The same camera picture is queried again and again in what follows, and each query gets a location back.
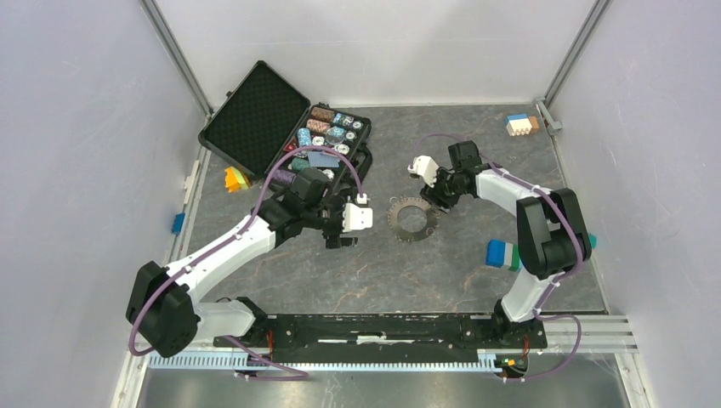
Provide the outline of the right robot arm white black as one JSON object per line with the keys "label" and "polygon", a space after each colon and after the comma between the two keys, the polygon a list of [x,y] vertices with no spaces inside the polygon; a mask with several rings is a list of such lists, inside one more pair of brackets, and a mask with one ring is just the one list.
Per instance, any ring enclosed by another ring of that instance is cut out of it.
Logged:
{"label": "right robot arm white black", "polygon": [[512,347],[525,336],[527,321],[539,318],[543,304],[560,282],[573,276],[592,253],[576,193],[531,184],[485,159],[473,141],[448,148],[451,167],[430,156],[416,156],[410,175],[421,179],[423,199],[449,210],[461,196],[493,203],[516,220],[521,270],[494,308],[493,340]]}

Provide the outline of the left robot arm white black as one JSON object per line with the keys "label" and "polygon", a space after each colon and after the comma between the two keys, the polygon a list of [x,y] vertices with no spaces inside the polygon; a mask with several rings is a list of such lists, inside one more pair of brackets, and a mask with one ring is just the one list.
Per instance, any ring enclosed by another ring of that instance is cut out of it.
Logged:
{"label": "left robot arm white black", "polygon": [[272,195],[262,194],[239,224],[192,254],[161,266],[143,265],[135,278],[126,318],[129,351],[171,357],[193,342],[237,337],[247,346],[265,340],[267,324],[250,302],[205,303],[225,278],[305,229],[319,230],[326,247],[353,246],[350,232],[372,227],[369,197],[355,188],[333,191],[321,171],[306,168]]}

